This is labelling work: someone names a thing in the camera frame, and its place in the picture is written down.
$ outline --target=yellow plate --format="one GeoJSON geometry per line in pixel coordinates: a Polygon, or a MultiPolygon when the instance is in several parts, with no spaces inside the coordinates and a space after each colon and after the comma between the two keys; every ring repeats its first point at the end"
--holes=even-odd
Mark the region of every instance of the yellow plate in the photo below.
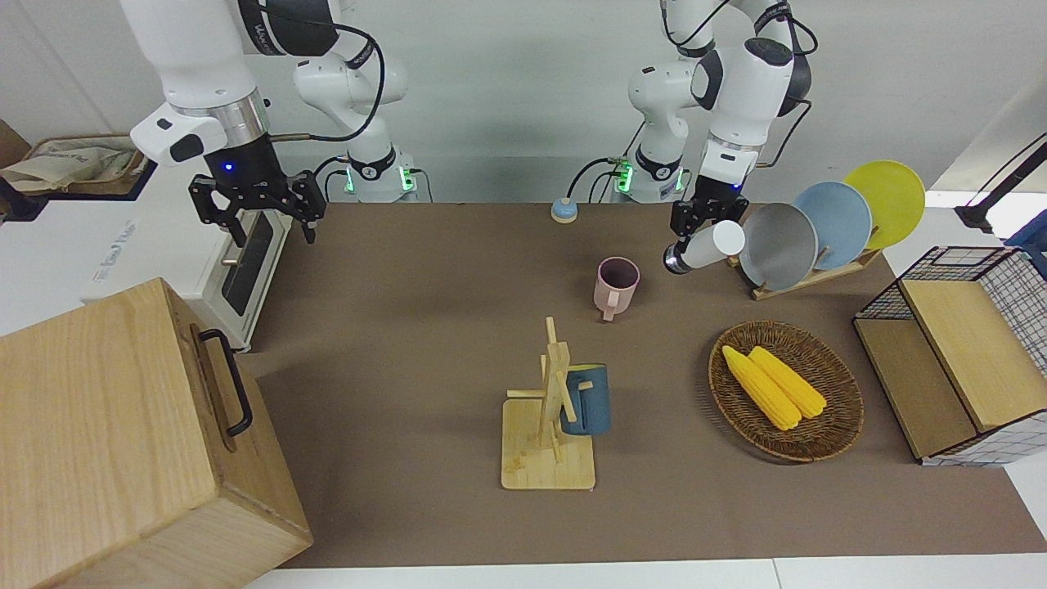
{"type": "Polygon", "coordinates": [[[869,203],[872,225],[877,227],[866,245],[869,249],[882,249],[909,236],[923,218],[923,180],[905,163],[870,161],[848,174],[844,183],[862,192],[869,203]]]}

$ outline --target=wooden box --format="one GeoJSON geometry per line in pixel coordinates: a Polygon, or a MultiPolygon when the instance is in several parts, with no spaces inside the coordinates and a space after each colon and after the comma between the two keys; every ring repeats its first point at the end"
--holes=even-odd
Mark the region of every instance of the wooden box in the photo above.
{"type": "Polygon", "coordinates": [[[156,278],[0,338],[0,588],[239,588],[312,543],[205,327],[156,278]]]}
{"type": "Polygon", "coordinates": [[[1047,285],[1016,253],[934,248],[854,319],[925,466],[1047,450],[1047,285]]]}

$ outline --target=corn cob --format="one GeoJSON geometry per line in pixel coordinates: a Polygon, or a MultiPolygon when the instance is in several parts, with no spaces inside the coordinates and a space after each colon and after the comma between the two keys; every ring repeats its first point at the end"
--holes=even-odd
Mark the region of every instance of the corn cob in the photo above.
{"type": "Polygon", "coordinates": [[[800,410],[753,361],[731,346],[723,346],[723,358],[731,375],[775,428],[784,432],[800,424],[800,410]]]}
{"type": "Polygon", "coordinates": [[[781,388],[785,397],[800,410],[801,415],[810,420],[822,414],[826,406],[825,398],[787,364],[760,346],[749,353],[749,360],[781,388]]]}

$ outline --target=woven basket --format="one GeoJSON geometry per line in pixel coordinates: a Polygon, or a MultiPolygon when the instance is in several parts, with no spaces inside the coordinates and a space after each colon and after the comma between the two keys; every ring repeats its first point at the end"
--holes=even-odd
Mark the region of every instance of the woven basket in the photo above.
{"type": "Polygon", "coordinates": [[[843,361],[806,332],[775,321],[754,321],[723,333],[709,358],[709,386],[723,417],[743,438],[763,452],[795,462],[839,456],[849,449],[865,418],[857,383],[843,361]],[[763,346],[803,377],[828,406],[814,420],[802,420],[787,432],[775,428],[731,375],[720,348],[748,355],[763,346]]]}

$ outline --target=gray plate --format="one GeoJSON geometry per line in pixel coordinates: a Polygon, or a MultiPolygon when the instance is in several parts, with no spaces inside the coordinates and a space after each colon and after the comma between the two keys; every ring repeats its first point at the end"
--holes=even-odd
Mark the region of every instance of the gray plate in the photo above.
{"type": "Polygon", "coordinates": [[[774,202],[757,208],[745,224],[745,248],[738,259],[749,279],[767,290],[796,286],[815,267],[815,225],[792,204],[774,202]]]}

